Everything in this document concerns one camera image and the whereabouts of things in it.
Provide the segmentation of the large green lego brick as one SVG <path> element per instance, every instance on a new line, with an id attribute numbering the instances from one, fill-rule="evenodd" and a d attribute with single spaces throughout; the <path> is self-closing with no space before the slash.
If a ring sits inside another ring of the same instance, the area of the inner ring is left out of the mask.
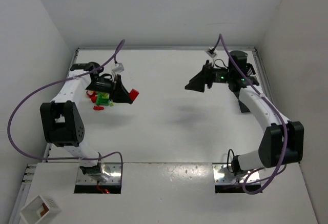
<path id="1" fill-rule="evenodd" d="M 99 93 L 96 100 L 97 106 L 109 106 L 110 99 L 108 93 Z"/>

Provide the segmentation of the small red lego piece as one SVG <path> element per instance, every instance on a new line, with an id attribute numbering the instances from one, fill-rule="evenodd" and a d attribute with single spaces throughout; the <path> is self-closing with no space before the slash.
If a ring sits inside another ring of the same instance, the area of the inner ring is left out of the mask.
<path id="1" fill-rule="evenodd" d="M 95 111 L 100 111 L 100 110 L 104 110 L 105 108 L 104 107 L 102 107 L 102 106 L 94 106 L 93 107 L 93 110 L 95 110 Z"/>

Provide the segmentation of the large red lego brick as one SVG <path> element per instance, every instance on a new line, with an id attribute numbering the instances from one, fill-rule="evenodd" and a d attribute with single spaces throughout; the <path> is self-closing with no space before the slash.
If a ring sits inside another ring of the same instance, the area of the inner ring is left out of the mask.
<path id="1" fill-rule="evenodd" d="M 131 89 L 131 91 L 129 92 L 129 98 L 131 99 L 131 101 L 135 101 L 135 99 L 138 97 L 139 92 L 135 89 Z"/>

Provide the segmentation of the white slatted container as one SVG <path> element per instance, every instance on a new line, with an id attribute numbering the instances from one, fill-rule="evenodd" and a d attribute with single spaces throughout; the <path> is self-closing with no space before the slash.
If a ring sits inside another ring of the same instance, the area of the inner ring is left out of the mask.
<path id="1" fill-rule="evenodd" d="M 21 219 L 29 224 L 49 224 L 61 212 L 53 197 L 37 195 L 20 210 Z"/>

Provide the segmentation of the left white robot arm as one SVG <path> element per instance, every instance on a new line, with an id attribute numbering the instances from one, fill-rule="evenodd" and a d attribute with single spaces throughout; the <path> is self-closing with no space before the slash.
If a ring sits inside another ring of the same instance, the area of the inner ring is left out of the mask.
<path id="1" fill-rule="evenodd" d="M 106 93 L 114 103 L 132 104 L 133 91 L 127 91 L 121 81 L 121 63 L 112 67 L 110 74 L 96 62 L 73 64 L 60 92 L 49 102 L 42 103 L 40 115 L 46 142 L 64 148 L 79 159 L 82 173 L 98 182 L 110 179 L 110 170 L 101 155 L 84 139 L 85 127 L 78 111 L 78 103 L 87 91 Z"/>

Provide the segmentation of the near black slatted container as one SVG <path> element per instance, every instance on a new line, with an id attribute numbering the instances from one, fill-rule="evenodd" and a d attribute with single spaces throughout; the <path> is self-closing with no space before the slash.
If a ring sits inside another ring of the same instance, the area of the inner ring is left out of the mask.
<path id="1" fill-rule="evenodd" d="M 250 113 L 249 108 L 242 101 L 239 100 L 238 104 L 239 104 L 239 108 L 240 108 L 241 113 Z"/>

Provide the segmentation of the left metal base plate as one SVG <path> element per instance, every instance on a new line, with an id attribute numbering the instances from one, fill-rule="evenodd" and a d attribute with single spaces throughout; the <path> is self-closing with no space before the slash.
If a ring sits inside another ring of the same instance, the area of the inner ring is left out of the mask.
<path id="1" fill-rule="evenodd" d="M 102 186 L 120 185 L 121 165 L 103 162 L 94 167 L 80 167 L 76 177 L 77 185 L 97 185 L 97 183 Z"/>

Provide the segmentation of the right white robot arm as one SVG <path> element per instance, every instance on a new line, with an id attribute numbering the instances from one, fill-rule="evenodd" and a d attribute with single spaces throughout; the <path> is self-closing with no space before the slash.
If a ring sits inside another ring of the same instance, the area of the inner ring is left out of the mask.
<path id="1" fill-rule="evenodd" d="M 202 70 L 189 80 L 186 90 L 204 92 L 214 83 L 227 84 L 238 99 L 242 113 L 252 113 L 264 131 L 258 150 L 235 155 L 231 162 L 234 175 L 258 168 L 272 168 L 279 160 L 283 165 L 301 162 L 303 158 L 304 126 L 291 121 L 279 111 L 264 95 L 255 77 L 248 55 L 243 51 L 231 51 L 228 65 L 219 67 L 213 60 L 207 60 Z"/>

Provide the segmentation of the metal base plate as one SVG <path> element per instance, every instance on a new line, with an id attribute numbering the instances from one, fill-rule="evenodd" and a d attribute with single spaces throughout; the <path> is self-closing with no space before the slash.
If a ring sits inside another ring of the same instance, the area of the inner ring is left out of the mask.
<path id="1" fill-rule="evenodd" d="M 227 169 L 226 164 L 212 164 L 212 169 L 215 186 L 232 186 L 243 184 L 246 177 L 251 173 L 251 171 L 247 171 L 246 173 L 241 173 L 235 176 Z"/>
<path id="2" fill-rule="evenodd" d="M 121 165 L 103 162 L 94 167 L 80 167 L 76 177 L 77 185 L 97 185 L 97 183 L 102 186 L 120 185 Z"/>

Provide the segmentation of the red lego pile piece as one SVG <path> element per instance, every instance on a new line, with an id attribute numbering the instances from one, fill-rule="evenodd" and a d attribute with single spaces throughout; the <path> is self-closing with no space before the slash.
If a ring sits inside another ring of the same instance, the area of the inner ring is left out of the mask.
<path id="1" fill-rule="evenodd" d="M 87 91 L 87 97 L 91 100 L 92 103 L 96 103 L 97 101 L 97 94 L 95 91 Z"/>

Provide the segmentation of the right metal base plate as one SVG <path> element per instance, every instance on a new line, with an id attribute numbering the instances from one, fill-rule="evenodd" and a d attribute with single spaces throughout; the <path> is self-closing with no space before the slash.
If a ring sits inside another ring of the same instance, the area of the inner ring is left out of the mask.
<path id="1" fill-rule="evenodd" d="M 247 171 L 246 173 L 241 173 L 235 176 L 227 169 L 226 164 L 212 164 L 212 169 L 215 186 L 232 186 L 243 184 L 246 177 L 251 173 L 251 171 Z"/>

